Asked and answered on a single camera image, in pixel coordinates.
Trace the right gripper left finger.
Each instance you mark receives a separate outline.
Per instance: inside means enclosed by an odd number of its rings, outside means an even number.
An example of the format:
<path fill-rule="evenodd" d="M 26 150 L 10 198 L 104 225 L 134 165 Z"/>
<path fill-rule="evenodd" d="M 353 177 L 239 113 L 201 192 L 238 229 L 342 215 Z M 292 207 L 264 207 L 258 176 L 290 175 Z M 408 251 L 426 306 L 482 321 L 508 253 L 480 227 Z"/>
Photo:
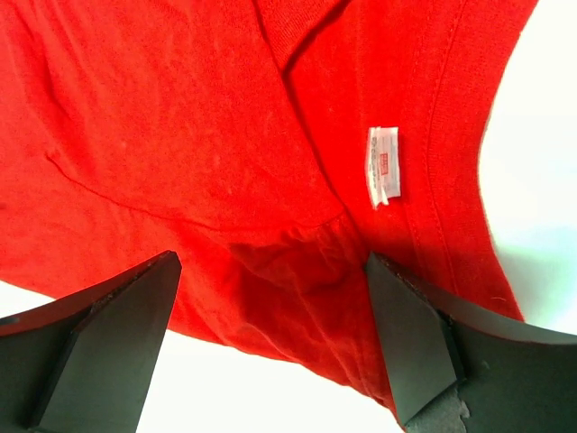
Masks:
<path fill-rule="evenodd" d="M 1 320 L 3 432 L 134 432 L 175 302 L 164 252 Z"/>

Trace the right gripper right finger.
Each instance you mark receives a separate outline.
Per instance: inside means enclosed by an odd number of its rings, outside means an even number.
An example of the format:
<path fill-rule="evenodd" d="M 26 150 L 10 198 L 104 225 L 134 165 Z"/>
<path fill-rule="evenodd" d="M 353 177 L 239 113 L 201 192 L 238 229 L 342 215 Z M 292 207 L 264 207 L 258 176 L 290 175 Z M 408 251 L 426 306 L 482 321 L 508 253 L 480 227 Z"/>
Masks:
<path fill-rule="evenodd" d="M 406 431 L 575 431 L 574 335 L 487 310 L 377 254 L 366 273 Z"/>

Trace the red t shirt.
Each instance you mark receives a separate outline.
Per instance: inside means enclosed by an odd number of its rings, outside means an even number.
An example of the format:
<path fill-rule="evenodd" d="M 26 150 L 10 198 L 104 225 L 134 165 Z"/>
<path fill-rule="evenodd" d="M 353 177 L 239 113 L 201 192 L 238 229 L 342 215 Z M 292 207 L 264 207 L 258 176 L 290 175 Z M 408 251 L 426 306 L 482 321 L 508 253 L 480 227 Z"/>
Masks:
<path fill-rule="evenodd" d="M 1 278 L 166 250 L 170 327 L 391 408 L 379 253 L 509 318 L 478 158 L 532 1 L 4 1 Z"/>

